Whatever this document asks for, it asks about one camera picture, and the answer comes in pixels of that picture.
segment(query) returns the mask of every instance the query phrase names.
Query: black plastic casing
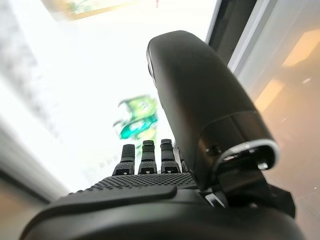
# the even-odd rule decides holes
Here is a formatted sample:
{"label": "black plastic casing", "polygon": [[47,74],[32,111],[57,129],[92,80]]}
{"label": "black plastic casing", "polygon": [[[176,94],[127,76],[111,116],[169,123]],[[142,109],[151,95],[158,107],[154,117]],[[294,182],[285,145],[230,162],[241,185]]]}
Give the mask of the black plastic casing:
{"label": "black plastic casing", "polygon": [[254,104],[224,63],[186,31],[153,38],[148,67],[185,163],[201,190],[226,157],[260,149],[265,169],[278,146]]}

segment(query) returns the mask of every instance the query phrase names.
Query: robotic hand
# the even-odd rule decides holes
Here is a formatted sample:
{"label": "robotic hand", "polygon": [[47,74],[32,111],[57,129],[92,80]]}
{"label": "robotic hand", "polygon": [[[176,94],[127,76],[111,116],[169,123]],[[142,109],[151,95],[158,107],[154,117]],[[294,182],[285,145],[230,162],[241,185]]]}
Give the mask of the robotic hand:
{"label": "robotic hand", "polygon": [[149,72],[175,137],[125,145],[113,175],[51,203],[21,240],[303,240],[291,194],[262,171],[279,148],[246,92],[214,51],[175,31],[147,47]]}

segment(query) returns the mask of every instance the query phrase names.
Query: glass pane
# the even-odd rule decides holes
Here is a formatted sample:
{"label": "glass pane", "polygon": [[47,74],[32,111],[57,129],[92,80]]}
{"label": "glass pane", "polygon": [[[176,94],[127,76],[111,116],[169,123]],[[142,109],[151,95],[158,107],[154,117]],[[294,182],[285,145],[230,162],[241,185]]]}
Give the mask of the glass pane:
{"label": "glass pane", "polygon": [[320,236],[319,9],[278,1],[238,76],[280,145],[280,162],[265,176],[293,194],[309,240]]}
{"label": "glass pane", "polygon": [[[26,42],[25,54],[32,60],[31,76],[19,72],[17,88],[61,142],[74,166],[65,170],[69,181],[77,169],[88,185],[110,176],[126,143],[136,146],[137,172],[143,140],[155,141],[160,169],[160,139],[174,142],[174,137],[149,75],[147,45],[151,38],[176,30],[205,40],[216,1],[9,2],[22,33],[19,39]],[[12,52],[6,55],[19,62]],[[39,160],[65,168],[64,160],[44,155]]]}

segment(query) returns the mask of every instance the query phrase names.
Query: wall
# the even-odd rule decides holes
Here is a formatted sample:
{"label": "wall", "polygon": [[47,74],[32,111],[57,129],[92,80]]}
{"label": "wall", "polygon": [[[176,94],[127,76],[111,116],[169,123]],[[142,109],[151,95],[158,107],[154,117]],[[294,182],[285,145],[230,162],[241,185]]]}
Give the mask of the wall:
{"label": "wall", "polygon": [[28,221],[44,206],[44,203],[0,179],[0,239],[19,239]]}

